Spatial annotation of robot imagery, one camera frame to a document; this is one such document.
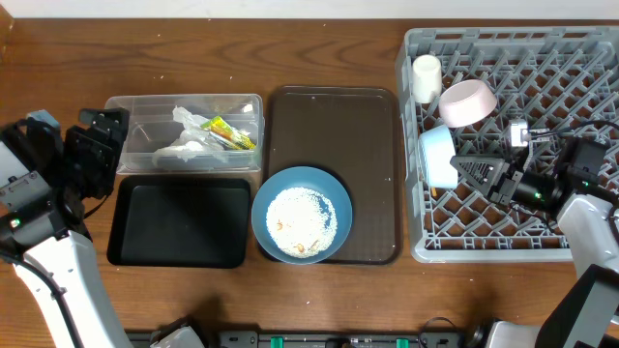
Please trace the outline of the light blue bowl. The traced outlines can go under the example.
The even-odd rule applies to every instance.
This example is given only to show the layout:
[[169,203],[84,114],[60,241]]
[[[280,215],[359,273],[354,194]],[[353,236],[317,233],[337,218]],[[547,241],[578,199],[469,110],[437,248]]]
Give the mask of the light blue bowl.
[[419,138],[420,164],[427,185],[437,189],[455,189],[458,173],[450,161],[456,154],[447,126],[423,132]]

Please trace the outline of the white napkin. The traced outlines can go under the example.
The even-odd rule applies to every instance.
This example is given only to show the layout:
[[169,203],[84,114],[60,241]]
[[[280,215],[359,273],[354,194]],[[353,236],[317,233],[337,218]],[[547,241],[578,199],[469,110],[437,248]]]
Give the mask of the white napkin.
[[184,129],[178,139],[154,153],[152,158],[154,165],[164,157],[176,157],[187,162],[198,155],[220,157],[225,151],[222,144],[208,130],[201,127],[209,122],[209,119],[193,114],[182,106],[175,106],[172,115],[173,121],[182,124]]

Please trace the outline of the white cup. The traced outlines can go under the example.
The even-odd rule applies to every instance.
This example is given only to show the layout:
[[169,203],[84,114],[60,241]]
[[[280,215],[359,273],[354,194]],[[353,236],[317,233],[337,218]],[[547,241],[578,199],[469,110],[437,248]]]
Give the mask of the white cup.
[[433,55],[417,57],[412,64],[412,94],[418,103],[431,103],[442,91],[441,61]]

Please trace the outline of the yellow green snack wrapper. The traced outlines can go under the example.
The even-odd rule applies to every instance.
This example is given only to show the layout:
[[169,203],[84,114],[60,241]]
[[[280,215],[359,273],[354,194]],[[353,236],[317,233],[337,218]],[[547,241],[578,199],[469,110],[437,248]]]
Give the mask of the yellow green snack wrapper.
[[229,125],[221,116],[208,119],[200,127],[209,131],[225,147],[232,150],[253,150],[255,144],[249,136],[240,130]]

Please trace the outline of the large blue plate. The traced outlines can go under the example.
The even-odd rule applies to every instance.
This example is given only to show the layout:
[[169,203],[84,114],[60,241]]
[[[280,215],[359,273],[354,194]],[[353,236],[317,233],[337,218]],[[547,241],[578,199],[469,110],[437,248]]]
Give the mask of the large blue plate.
[[[299,259],[282,252],[275,244],[266,224],[269,204],[284,189],[303,187],[314,189],[329,198],[336,210],[338,229],[331,246],[316,256]],[[347,190],[330,173],[311,166],[294,166],[269,178],[258,190],[251,207],[251,227],[254,237],[271,258],[292,265],[309,265],[322,262],[343,246],[352,227],[353,210]]]

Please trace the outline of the white rice leftovers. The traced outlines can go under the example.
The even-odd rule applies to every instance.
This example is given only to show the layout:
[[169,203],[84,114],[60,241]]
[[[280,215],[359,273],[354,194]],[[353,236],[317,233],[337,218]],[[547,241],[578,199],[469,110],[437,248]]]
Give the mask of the white rice leftovers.
[[303,187],[281,191],[267,208],[266,224],[276,246],[299,259],[316,256],[329,248],[338,229],[332,201]]

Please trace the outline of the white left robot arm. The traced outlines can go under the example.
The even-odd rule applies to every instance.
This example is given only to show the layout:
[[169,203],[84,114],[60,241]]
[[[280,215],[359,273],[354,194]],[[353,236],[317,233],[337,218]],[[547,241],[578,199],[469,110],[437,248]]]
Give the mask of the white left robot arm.
[[58,347],[129,347],[85,220],[114,190],[125,108],[80,110],[62,130],[45,110],[1,129],[1,258],[37,302]]

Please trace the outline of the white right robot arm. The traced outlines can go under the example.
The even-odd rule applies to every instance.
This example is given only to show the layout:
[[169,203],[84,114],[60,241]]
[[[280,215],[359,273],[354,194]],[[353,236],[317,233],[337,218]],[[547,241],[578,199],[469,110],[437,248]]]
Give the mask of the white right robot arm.
[[493,156],[454,156],[450,164],[484,197],[552,217],[570,247],[577,281],[541,326],[495,320],[479,328],[475,347],[615,347],[618,322],[618,196],[600,186],[608,148],[573,136],[550,175]]

